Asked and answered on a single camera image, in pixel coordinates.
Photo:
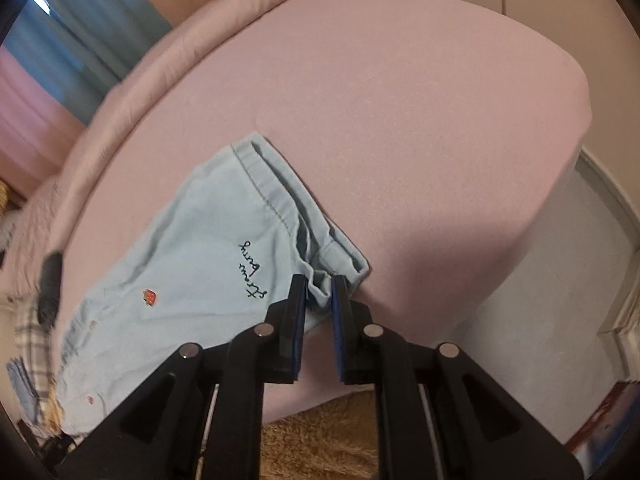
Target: gray floor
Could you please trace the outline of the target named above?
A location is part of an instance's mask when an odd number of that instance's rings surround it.
[[[596,332],[634,247],[577,171],[549,211],[524,261],[448,339],[565,442],[616,381]]]

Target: light blue pants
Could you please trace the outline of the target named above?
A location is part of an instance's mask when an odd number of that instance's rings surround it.
[[[355,288],[368,270],[262,136],[222,149],[76,310],[58,375],[62,430],[91,431],[182,343],[219,345],[261,322],[293,274],[317,303],[309,330],[326,314],[331,275]]]

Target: pink mattress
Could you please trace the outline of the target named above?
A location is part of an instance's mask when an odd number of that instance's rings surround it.
[[[590,119],[577,63],[500,14],[287,0],[196,65],[114,156],[66,247],[54,344],[194,166],[255,130],[370,261],[358,299],[374,319],[431,344],[513,270]],[[332,354],[324,324],[299,383],[267,388],[265,419],[347,391]]]

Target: silver rivet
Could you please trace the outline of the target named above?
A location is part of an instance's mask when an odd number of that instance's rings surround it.
[[[375,323],[372,323],[364,327],[363,332],[364,332],[364,335],[367,335],[369,337],[380,337],[381,335],[383,335],[383,333],[385,333],[385,329],[382,328],[380,325],[376,325]]]
[[[260,323],[260,325],[254,326],[254,332],[260,337],[267,337],[273,334],[274,327],[270,323]]]
[[[196,343],[185,343],[178,350],[178,352],[180,352],[180,355],[185,359],[196,357],[199,351],[200,349],[198,348],[198,345],[196,345]]]
[[[460,348],[453,343],[443,343],[440,345],[438,350],[440,351],[440,354],[444,355],[444,357],[448,357],[449,359],[453,359],[460,355]]]

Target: bed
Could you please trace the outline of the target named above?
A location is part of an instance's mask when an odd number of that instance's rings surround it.
[[[61,173],[25,207],[0,290],[37,287],[63,251],[60,338],[198,164],[266,136],[362,250],[356,298],[432,344],[513,270],[591,121],[579,65],[538,33],[458,0],[215,0],[114,88]],[[275,420],[347,393],[326,323]]]

